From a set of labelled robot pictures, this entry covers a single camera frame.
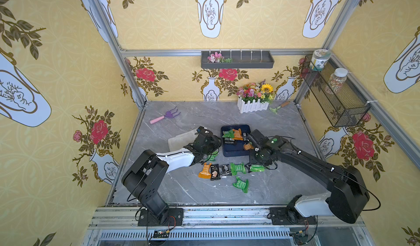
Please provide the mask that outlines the green cookie packet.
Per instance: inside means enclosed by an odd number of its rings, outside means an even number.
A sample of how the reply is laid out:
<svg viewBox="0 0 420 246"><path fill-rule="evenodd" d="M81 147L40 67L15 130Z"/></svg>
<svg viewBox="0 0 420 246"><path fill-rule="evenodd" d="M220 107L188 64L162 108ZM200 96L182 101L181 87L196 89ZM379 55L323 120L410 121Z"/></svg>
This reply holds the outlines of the green cookie packet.
<svg viewBox="0 0 420 246"><path fill-rule="evenodd" d="M231 174L233 176L236 176L238 173L242 173L242 174L247 173L247 169L243 163L240 163L240 164L230 163L230 169L231 169Z"/></svg>
<svg viewBox="0 0 420 246"><path fill-rule="evenodd" d="M218 156L218 153L214 153L210 156L210 158L208 159L208 161L215 161L215 158Z"/></svg>

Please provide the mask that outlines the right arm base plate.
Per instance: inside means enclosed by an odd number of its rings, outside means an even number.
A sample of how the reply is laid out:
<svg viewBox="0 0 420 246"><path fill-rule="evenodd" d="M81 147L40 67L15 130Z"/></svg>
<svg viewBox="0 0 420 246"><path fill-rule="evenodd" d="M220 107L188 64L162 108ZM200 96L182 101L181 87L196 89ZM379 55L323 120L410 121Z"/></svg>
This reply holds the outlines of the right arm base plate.
<svg viewBox="0 0 420 246"><path fill-rule="evenodd" d="M267 218L273 225L315 225L317 219L315 216L303 217L294 208L271 207Z"/></svg>

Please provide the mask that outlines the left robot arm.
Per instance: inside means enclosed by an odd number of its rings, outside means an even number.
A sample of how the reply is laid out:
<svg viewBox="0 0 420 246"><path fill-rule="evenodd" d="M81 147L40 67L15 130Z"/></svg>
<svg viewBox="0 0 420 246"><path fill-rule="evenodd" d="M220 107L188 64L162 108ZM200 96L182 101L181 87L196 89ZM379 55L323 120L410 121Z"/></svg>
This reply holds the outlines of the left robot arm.
<svg viewBox="0 0 420 246"><path fill-rule="evenodd" d="M192 143L169 153L155 153L145 150L124 173L122 184L130 195L139 200L149 217L157 225L171 221L170 208L158 193L166 173L178 168L206 163L222 145L220 137L200 126Z"/></svg>

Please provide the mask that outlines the green packet cluster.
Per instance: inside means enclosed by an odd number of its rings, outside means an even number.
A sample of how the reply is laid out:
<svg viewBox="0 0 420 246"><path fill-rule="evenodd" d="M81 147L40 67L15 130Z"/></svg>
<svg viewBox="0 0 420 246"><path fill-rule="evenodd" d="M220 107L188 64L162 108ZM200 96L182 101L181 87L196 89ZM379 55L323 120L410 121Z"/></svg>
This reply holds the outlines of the green packet cluster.
<svg viewBox="0 0 420 246"><path fill-rule="evenodd" d="M264 172L265 166L263 165L251 165L249 168L250 172Z"/></svg>

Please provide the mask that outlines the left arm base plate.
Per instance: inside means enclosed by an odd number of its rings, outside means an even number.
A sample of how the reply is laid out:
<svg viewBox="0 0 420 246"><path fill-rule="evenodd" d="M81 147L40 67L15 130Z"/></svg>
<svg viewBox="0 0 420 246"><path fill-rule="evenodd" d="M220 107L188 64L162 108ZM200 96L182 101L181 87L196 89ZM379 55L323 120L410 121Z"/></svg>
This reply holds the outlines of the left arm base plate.
<svg viewBox="0 0 420 246"><path fill-rule="evenodd" d="M152 213L149 213L146 209L141 209L140 215L138 216L138 226L166 226L176 227L183 224L184 209L182 208L169 208L167 213L161 219L155 217Z"/></svg>

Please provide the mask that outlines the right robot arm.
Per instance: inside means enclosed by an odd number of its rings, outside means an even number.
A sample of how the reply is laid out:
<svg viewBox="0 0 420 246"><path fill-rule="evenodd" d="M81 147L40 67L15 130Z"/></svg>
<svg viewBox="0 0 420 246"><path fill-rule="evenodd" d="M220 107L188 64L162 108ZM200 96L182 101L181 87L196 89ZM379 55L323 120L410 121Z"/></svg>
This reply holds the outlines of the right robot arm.
<svg viewBox="0 0 420 246"><path fill-rule="evenodd" d="M258 164L288 164L326 189L317 195L295 196L286 207L286 216L291 223L297 224L311 216L335 216L354 224L369 202L369 191L355 167L344 168L320 160L279 135L266 137L254 130L247 139L254 148L249 153L250 158Z"/></svg>

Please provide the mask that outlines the dark blue storage box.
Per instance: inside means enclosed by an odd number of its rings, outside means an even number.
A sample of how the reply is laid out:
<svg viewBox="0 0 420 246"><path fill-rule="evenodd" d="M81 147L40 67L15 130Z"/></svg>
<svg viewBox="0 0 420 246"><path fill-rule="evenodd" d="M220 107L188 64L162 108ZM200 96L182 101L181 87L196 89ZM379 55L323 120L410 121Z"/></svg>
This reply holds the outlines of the dark blue storage box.
<svg viewBox="0 0 420 246"><path fill-rule="evenodd" d="M229 131L232 129L241 129L243 140L236 141L233 139L223 138L223 131ZM249 155L248 150L244 150L243 146L248 143L247 136L250 134L250 127L248 125L230 125L221 127L221 139L223 154L225 157L236 157L236 156L247 156Z"/></svg>

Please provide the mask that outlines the black cookie packet with picture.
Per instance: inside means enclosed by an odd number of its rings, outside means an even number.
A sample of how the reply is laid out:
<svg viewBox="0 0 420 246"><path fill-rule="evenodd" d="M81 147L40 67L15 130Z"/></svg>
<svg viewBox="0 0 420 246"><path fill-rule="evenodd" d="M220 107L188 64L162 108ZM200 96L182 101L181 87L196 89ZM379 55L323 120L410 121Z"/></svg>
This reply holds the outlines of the black cookie packet with picture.
<svg viewBox="0 0 420 246"><path fill-rule="evenodd" d="M221 179L220 170L219 170L219 165L218 164L211 165L210 174L211 174L211 180L212 181L220 180Z"/></svg>

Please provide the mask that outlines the green packet front row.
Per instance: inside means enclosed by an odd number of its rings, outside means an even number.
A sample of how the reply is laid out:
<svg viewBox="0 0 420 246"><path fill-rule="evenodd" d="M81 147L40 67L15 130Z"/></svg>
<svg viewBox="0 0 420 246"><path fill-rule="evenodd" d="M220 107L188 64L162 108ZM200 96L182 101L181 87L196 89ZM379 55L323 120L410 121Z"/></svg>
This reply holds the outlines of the green packet front row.
<svg viewBox="0 0 420 246"><path fill-rule="evenodd" d="M240 189L243 193L247 193L249 188L249 181L248 179L242 180L239 176L237 176L236 182L233 183L233 187Z"/></svg>

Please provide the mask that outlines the orange cookie packet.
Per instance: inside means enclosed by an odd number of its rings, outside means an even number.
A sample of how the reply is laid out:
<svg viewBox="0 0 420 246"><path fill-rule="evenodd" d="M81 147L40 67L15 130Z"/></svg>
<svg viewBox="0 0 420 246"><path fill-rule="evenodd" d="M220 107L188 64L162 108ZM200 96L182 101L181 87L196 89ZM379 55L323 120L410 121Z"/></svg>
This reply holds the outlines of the orange cookie packet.
<svg viewBox="0 0 420 246"><path fill-rule="evenodd" d="M211 163L204 163L202 171L198 174L199 178L202 179L211 179Z"/></svg>

